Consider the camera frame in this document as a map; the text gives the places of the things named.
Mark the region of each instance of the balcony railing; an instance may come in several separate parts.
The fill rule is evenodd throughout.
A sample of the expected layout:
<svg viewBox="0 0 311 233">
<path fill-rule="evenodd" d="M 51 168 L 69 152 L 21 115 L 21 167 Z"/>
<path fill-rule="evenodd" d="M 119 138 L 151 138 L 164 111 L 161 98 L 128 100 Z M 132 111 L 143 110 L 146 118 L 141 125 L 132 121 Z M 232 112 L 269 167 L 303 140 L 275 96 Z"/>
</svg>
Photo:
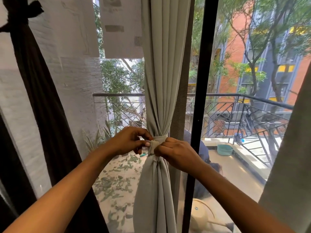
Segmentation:
<svg viewBox="0 0 311 233">
<path fill-rule="evenodd" d="M 112 134 L 131 125 L 146 127 L 144 94 L 94 93 Z M 185 129 L 192 130 L 195 94 L 187 95 Z M 293 106 L 243 94 L 206 94 L 202 138 L 228 139 L 272 167 Z"/>
</svg>

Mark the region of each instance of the gray curtain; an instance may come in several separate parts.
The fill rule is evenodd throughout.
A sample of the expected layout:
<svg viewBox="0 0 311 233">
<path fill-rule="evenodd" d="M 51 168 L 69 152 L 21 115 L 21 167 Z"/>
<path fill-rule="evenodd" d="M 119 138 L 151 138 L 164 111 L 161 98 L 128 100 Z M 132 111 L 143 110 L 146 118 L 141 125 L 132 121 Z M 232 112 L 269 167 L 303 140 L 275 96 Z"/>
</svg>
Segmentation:
<svg viewBox="0 0 311 233">
<path fill-rule="evenodd" d="M 175 233 L 168 165 L 153 154 L 173 117 L 190 0 L 142 0 L 147 129 L 154 136 L 135 195 L 135 233 Z"/>
<path fill-rule="evenodd" d="M 259 200 L 297 233 L 311 233 L 311 65 Z"/>
</svg>

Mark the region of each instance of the gray wall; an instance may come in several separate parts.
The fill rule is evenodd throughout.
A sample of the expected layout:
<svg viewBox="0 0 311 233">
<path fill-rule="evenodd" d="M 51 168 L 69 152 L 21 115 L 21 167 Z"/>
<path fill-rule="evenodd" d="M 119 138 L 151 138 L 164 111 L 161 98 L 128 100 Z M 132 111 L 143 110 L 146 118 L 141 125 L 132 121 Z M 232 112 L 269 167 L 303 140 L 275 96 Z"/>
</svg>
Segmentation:
<svg viewBox="0 0 311 233">
<path fill-rule="evenodd" d="M 81 157 L 81 130 L 97 130 L 93 92 L 102 91 L 92 0 L 39 0 L 44 13 L 29 25 L 47 62 Z M 0 24 L 6 23 L 0 3 Z M 0 107 L 37 196 L 50 187 L 39 130 L 8 33 L 0 34 Z"/>
</svg>

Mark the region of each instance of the tiled floor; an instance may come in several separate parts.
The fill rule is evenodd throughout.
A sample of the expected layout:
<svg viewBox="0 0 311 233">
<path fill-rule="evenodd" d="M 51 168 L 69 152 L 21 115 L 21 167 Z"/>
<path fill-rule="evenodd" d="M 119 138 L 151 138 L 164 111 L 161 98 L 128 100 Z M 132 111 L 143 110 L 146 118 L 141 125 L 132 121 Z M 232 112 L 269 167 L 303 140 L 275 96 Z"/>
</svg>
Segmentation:
<svg viewBox="0 0 311 233">
<path fill-rule="evenodd" d="M 263 190 L 262 184 L 232 156 L 220 156 L 215 150 L 210 150 L 210 160 L 222 165 L 224 177 L 236 185 L 255 201 L 258 201 Z M 146 156 L 139 157 L 133 152 L 129 156 L 112 160 L 101 172 L 93 185 L 93 190 L 99 201 L 100 209 L 107 222 L 110 233 L 132 233 L 133 203 Z M 216 219 L 225 223 L 232 220 L 214 197 L 203 200 L 214 212 Z M 206 208 L 209 219 L 210 211 Z M 227 233 L 226 227 L 208 224 L 207 231 Z"/>
</svg>

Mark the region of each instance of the black curtain tieback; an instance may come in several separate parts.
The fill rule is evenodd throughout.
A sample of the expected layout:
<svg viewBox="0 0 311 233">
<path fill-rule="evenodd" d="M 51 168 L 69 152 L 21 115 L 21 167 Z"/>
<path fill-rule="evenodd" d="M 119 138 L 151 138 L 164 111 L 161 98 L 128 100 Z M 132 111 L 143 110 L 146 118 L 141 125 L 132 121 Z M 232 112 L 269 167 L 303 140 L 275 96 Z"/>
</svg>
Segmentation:
<svg viewBox="0 0 311 233">
<path fill-rule="evenodd" d="M 30 3 L 26 8 L 18 9 L 14 12 L 10 12 L 7 15 L 7 23 L 0 27 L 0 33 L 9 33 L 12 27 L 20 24 L 28 24 L 28 19 L 37 17 L 43 13 L 42 6 L 38 0 Z"/>
</svg>

